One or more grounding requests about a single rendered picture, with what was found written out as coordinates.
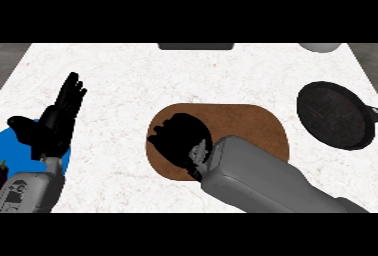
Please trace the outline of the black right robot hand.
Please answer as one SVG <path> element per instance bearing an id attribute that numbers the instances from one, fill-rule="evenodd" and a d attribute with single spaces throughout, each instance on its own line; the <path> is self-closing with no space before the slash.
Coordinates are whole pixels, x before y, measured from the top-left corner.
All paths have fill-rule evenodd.
<path id="1" fill-rule="evenodd" d="M 201 142 L 206 142 L 207 161 L 213 151 L 213 139 L 204 122 L 188 113 L 176 113 L 154 127 L 155 134 L 148 137 L 157 151 L 164 158 L 181 168 L 189 169 L 195 166 L 189 153 Z"/>

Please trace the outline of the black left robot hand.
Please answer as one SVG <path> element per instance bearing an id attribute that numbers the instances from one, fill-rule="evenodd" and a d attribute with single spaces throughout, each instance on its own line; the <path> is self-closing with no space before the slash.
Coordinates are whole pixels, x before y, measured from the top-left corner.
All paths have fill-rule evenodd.
<path id="1" fill-rule="evenodd" d="M 24 116 L 12 116 L 8 119 L 18 141 L 31 147 L 33 160 L 65 155 L 86 92 L 79 74 L 71 72 L 55 104 L 46 108 L 39 121 Z"/>

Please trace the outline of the brown wooden cutting board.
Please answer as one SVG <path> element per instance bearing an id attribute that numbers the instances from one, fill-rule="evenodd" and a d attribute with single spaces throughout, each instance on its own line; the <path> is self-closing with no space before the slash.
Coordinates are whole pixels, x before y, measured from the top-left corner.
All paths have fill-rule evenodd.
<path id="1" fill-rule="evenodd" d="M 213 143 L 225 136 L 238 136 L 259 146 L 281 160 L 290 159 L 290 145 L 282 124 L 275 115 L 260 106 L 248 104 L 194 104 L 181 103 L 166 107 L 154 117 L 148 137 L 155 134 L 154 127 L 161 126 L 176 113 L 188 113 L 206 124 Z M 189 169 L 178 167 L 147 142 L 150 163 L 157 173 L 172 180 L 194 180 L 189 173 L 200 175 L 198 169 L 206 168 L 210 160 L 206 156 L 206 142 L 194 147 L 189 157 L 195 166 Z"/>

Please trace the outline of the black round pan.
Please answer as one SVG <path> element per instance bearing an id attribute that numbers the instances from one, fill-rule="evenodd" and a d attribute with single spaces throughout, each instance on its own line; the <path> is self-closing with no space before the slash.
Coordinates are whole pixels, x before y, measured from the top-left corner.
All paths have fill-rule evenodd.
<path id="1" fill-rule="evenodd" d="M 308 84 L 297 96 L 297 114 L 308 132 L 328 146 L 352 151 L 372 143 L 378 107 L 368 106 L 341 85 Z"/>

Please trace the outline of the blue round plate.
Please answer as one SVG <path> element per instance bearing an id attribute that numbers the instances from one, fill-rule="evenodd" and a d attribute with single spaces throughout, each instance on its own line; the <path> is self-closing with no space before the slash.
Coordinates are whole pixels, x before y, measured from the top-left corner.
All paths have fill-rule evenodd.
<path id="1" fill-rule="evenodd" d="M 0 162 L 6 161 L 8 176 L 18 172 L 40 172 L 43 157 L 62 158 L 62 172 L 67 172 L 71 157 L 73 128 L 51 129 L 37 120 L 14 116 L 9 127 L 0 132 Z"/>

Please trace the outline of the dark grey flat appliance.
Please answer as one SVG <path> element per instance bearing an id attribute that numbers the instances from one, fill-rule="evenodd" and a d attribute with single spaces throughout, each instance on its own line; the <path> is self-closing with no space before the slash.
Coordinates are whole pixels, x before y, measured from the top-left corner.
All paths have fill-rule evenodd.
<path id="1" fill-rule="evenodd" d="M 235 43 L 158 43 L 161 50 L 232 50 Z"/>

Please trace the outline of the grey round bowl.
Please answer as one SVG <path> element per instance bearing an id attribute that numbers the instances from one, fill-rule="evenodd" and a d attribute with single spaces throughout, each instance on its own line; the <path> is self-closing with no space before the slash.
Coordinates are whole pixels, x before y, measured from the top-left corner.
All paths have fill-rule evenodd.
<path id="1" fill-rule="evenodd" d="M 302 43 L 300 46 L 316 53 L 330 53 L 333 52 L 340 46 L 340 43 Z"/>

